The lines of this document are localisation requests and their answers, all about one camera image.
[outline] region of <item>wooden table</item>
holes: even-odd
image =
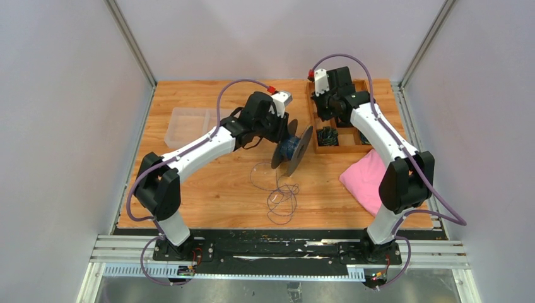
[[[157,155],[172,151],[163,141],[174,107],[214,108],[216,98],[228,81],[160,81],[156,88],[150,113],[146,121],[143,138],[139,146],[135,168],[130,185],[138,173],[141,159],[149,152]],[[293,102],[286,111],[290,119],[298,119],[300,134],[310,123],[305,94],[306,80],[266,80],[265,83],[286,90],[293,95]],[[397,111],[396,101],[389,80],[374,80],[377,103],[390,123],[404,136],[403,125]],[[240,83],[229,88],[221,101],[224,109],[243,106],[255,90],[264,89],[250,83]],[[180,212],[190,228],[306,228],[306,229],[364,229],[373,220],[352,195],[338,181],[338,177],[351,164],[359,161],[365,153],[317,155],[310,146],[300,166],[291,177],[283,177],[281,183],[298,183],[298,206],[292,220],[286,225],[276,225],[267,218],[267,191],[254,187],[250,175],[257,185],[274,188],[275,171],[268,165],[275,144],[264,140],[251,150],[239,150],[218,158],[195,174],[180,187],[182,204]],[[278,170],[279,175],[285,170]],[[141,217],[148,212],[134,197],[132,212]],[[277,222],[284,218],[274,217]],[[122,210],[120,228],[153,228],[149,221],[131,221],[125,209]],[[403,225],[406,229],[430,229],[432,222],[428,215],[411,215]]]

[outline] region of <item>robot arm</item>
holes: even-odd
[[[288,123],[289,115],[285,112],[286,106],[290,102],[291,94],[288,92],[276,92],[271,96],[254,92],[243,108],[237,108],[231,116],[221,120],[219,129],[212,129],[208,134],[179,150],[160,157],[154,153],[149,153],[143,158],[138,176],[159,163],[173,158],[177,159],[150,171],[139,182],[134,190],[134,195],[154,216],[164,231],[167,241],[173,245],[179,255],[181,251],[184,254],[191,251],[187,246],[183,248],[180,246],[184,246],[183,244],[192,240],[190,231],[179,211],[180,185],[195,171],[222,155],[245,147],[255,137],[259,137],[260,140],[265,138],[278,144],[271,165],[273,169],[281,162],[290,160],[295,164],[295,169],[301,156],[288,158],[280,153],[281,148],[285,147],[287,142],[291,140],[293,143],[300,139],[295,137],[297,120]],[[183,154],[183,151],[206,140],[205,144]]]
[[[431,192],[418,174],[412,174],[414,167],[402,151],[402,147],[407,148],[416,159],[431,183],[434,158],[428,151],[419,153],[414,146],[403,139],[382,115],[379,106],[374,104],[381,120],[403,143],[403,146],[398,146],[390,132],[375,116],[370,105],[370,94],[355,90],[347,67],[314,71],[314,84],[315,92],[312,94],[312,99],[316,104],[318,116],[323,120],[336,118],[356,127],[366,136],[387,167],[379,186],[382,205],[375,220],[367,228],[367,249],[369,253],[373,253],[392,244],[396,233],[393,229],[403,214],[420,206],[431,196]]]

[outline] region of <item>pink bag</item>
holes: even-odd
[[[386,168],[381,157],[371,150],[357,163],[340,175],[340,182],[350,191],[355,199],[374,217],[381,207],[379,184]]]

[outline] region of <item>clear plastic container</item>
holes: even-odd
[[[230,109],[221,109],[221,118],[228,117]],[[165,134],[165,144],[179,149],[197,140],[217,125],[216,109],[175,107]]]

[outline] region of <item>gray floor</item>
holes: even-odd
[[[393,277],[398,270],[390,269]],[[395,284],[374,292],[353,282],[193,280],[164,287],[145,278],[104,277],[97,302],[460,302],[450,270],[409,270]]]

